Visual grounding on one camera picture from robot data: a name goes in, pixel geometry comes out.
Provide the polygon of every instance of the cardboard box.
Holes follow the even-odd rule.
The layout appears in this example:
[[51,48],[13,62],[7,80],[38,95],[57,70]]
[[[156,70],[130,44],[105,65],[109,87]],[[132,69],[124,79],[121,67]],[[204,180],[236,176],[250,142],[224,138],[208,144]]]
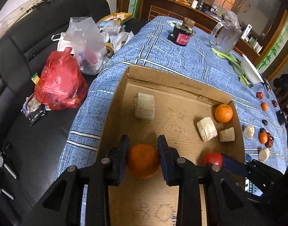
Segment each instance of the cardboard box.
[[[134,117],[134,98],[138,92],[154,96],[154,120]],[[224,152],[242,162],[245,160],[242,131],[231,100],[229,94],[198,81],[158,69],[130,65],[111,102],[97,159],[105,157],[110,148],[117,146],[123,134],[129,135],[131,147],[145,143],[155,148],[157,137],[164,134],[169,146],[196,165],[201,165],[209,152]],[[214,119],[214,109],[220,103],[229,104],[234,112],[232,120],[226,124]],[[218,133],[234,127],[235,141],[221,143],[218,135],[203,142],[196,123],[208,116],[214,121]],[[203,193],[201,204],[205,217]],[[150,179],[138,179],[126,171],[119,187],[109,187],[112,226],[172,226],[177,207],[178,186],[168,187],[161,169]]]

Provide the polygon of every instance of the tofu-like block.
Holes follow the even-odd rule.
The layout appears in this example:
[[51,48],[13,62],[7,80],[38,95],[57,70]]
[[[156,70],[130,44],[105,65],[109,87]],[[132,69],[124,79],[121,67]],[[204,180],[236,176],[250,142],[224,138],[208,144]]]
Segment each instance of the tofu-like block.
[[219,132],[219,140],[220,142],[230,142],[235,140],[235,132],[234,127],[230,127],[229,129],[225,129]]
[[270,150],[268,148],[262,148],[259,152],[259,161],[265,162],[270,156]]
[[252,125],[247,125],[243,130],[243,135],[246,139],[250,139],[254,136],[255,129]]
[[202,137],[202,141],[209,141],[218,135],[215,125],[210,117],[201,119],[197,124],[199,134]]
[[135,98],[135,118],[153,120],[155,117],[155,98],[153,95],[138,92]]

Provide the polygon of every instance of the small orange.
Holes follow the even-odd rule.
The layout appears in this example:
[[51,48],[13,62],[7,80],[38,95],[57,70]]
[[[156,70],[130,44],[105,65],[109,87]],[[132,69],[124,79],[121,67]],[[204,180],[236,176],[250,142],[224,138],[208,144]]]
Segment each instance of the small orange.
[[267,103],[265,103],[265,102],[261,103],[261,108],[262,108],[264,111],[267,111],[267,109],[268,109]]
[[268,136],[266,132],[260,133],[259,134],[259,141],[262,144],[265,144],[267,142]]
[[127,155],[127,168],[138,178],[149,178],[156,174],[160,167],[158,151],[147,144],[137,144]]
[[221,104],[215,109],[215,118],[220,123],[226,123],[232,119],[233,110],[230,106]]

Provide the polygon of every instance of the green vegetable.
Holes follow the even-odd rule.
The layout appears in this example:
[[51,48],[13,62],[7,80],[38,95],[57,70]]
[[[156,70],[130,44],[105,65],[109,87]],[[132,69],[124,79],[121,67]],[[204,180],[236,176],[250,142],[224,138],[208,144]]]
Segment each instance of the green vegetable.
[[229,61],[229,64],[233,67],[234,71],[238,75],[239,81],[243,85],[245,85],[245,86],[247,86],[249,88],[253,87],[253,85],[249,83],[247,77],[245,76],[244,71],[243,71],[243,69],[240,66],[240,61],[235,57],[234,54],[229,53],[229,55],[226,55],[224,53],[221,53],[221,52],[215,50],[214,48],[211,48],[211,51],[214,52],[218,57],[220,57],[222,59],[226,59],[226,60]]

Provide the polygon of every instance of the red plastic bag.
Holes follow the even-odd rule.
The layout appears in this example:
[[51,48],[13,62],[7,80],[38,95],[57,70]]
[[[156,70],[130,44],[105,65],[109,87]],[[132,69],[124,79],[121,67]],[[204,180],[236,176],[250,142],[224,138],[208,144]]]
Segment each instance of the red plastic bag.
[[36,100],[51,110],[78,108],[87,95],[88,85],[71,51],[66,47],[63,52],[51,52],[35,85]]

